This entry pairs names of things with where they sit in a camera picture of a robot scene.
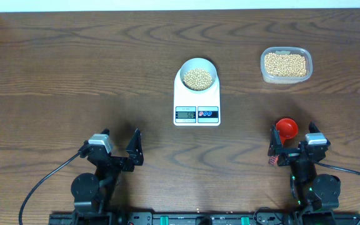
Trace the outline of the red plastic measuring scoop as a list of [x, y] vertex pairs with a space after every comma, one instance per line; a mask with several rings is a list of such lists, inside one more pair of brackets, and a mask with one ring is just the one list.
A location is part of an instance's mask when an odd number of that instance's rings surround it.
[[284, 147], [284, 144], [287, 140], [292, 139], [296, 137], [298, 134], [298, 125], [296, 122], [288, 117], [280, 119], [275, 124], [276, 129], [279, 131], [279, 135], [282, 141], [282, 150], [278, 155], [275, 156], [269, 156], [269, 164], [274, 165], [278, 162], [280, 155], [285, 154], [287, 155], [289, 152], [289, 149]]

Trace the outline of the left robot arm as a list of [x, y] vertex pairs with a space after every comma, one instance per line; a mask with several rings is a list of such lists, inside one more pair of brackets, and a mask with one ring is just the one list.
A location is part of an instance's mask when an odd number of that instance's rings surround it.
[[94, 134], [78, 153], [96, 167], [92, 174], [82, 173], [71, 184], [74, 197], [74, 224], [127, 224], [128, 216], [120, 209], [113, 209], [110, 201], [122, 172], [133, 172], [142, 166], [144, 154], [141, 132], [135, 130], [126, 147], [127, 157], [113, 156], [109, 130]]

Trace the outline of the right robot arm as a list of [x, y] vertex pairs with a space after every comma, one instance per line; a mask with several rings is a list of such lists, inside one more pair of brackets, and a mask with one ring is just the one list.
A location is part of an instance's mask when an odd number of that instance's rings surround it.
[[309, 132], [296, 147], [286, 147], [299, 128], [291, 118], [280, 119], [271, 128], [268, 156], [279, 167], [291, 168], [290, 186], [300, 208], [288, 219], [289, 224], [335, 224], [332, 210], [339, 207], [341, 181], [330, 174], [318, 174], [315, 164], [326, 157], [330, 141], [310, 122]]

